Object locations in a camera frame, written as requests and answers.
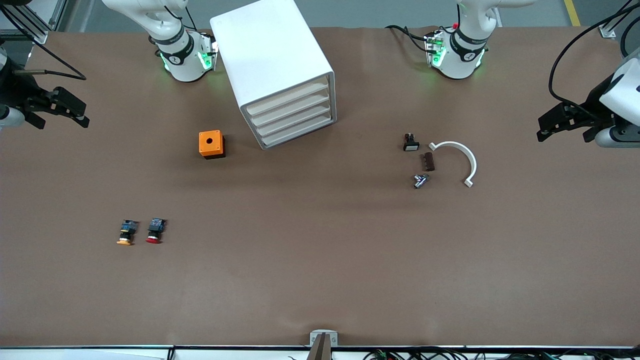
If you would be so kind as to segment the yellow push button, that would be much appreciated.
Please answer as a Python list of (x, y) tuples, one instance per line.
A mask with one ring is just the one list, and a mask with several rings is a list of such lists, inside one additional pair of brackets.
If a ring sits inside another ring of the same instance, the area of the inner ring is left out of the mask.
[(117, 244), (123, 246), (132, 246), (134, 244), (134, 237), (138, 230), (138, 221), (133, 219), (124, 219), (119, 230), (119, 239)]

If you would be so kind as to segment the red push button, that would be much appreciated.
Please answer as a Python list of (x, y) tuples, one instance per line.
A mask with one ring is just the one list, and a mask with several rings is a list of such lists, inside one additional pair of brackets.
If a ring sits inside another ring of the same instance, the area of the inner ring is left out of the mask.
[(165, 232), (167, 225), (166, 219), (152, 218), (147, 229), (146, 242), (149, 244), (162, 244), (162, 234)]

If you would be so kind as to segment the orange button box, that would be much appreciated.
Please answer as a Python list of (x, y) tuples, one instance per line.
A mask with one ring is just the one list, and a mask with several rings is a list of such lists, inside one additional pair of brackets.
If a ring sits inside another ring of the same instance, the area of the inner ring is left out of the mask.
[(199, 132), (198, 152), (206, 160), (225, 158), (226, 137), (218, 129)]

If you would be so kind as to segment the white drawer cabinet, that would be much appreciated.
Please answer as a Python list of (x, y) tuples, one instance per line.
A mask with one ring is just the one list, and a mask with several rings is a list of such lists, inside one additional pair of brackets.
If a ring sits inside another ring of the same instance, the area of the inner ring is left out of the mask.
[(333, 123), (290, 141), (338, 121), (334, 70), (295, 0), (258, 0), (212, 17), (210, 26), (238, 109), (263, 150), (289, 141), (263, 146), (246, 105), (327, 77), (327, 88), (317, 92), (329, 96), (322, 104)]

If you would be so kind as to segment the aluminium frame post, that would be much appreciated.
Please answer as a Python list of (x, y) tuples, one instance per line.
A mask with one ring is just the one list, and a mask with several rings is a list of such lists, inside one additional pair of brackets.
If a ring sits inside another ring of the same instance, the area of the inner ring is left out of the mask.
[(615, 29), (631, 13), (631, 7), (640, 3), (640, 0), (625, 0), (623, 5), (614, 13), (615, 17), (599, 25), (598, 30), (604, 39), (615, 39)]
[(45, 44), (60, 27), (69, 0), (0, 0), (0, 38)]

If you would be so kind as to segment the white curved bracket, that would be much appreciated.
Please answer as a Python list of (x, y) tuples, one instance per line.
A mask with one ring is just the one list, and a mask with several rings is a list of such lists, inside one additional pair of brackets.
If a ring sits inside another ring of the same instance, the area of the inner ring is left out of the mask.
[(468, 148), (468, 146), (456, 141), (443, 141), (440, 143), (431, 142), (429, 144), (429, 148), (432, 151), (436, 151), (436, 150), (439, 150), (440, 148), (445, 148), (445, 147), (454, 148), (455, 150), (458, 150), (462, 152), (464, 155), (466, 155), (467, 160), (470, 163), (470, 173), (466, 176), (463, 183), (468, 188), (473, 187), (474, 186), (473, 178), (476, 175), (478, 170), (478, 162), (473, 151), (471, 151), (471, 149)]

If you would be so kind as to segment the grey metal mount bracket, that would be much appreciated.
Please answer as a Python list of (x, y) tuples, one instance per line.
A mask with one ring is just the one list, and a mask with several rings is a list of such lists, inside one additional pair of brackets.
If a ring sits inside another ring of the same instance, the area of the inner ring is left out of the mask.
[(331, 329), (316, 329), (310, 332), (309, 335), (309, 346), (312, 347), (314, 342), (318, 337), (322, 337), (324, 334), (324, 342), (329, 344), (330, 347), (338, 347), (339, 346), (339, 337), (338, 332)]

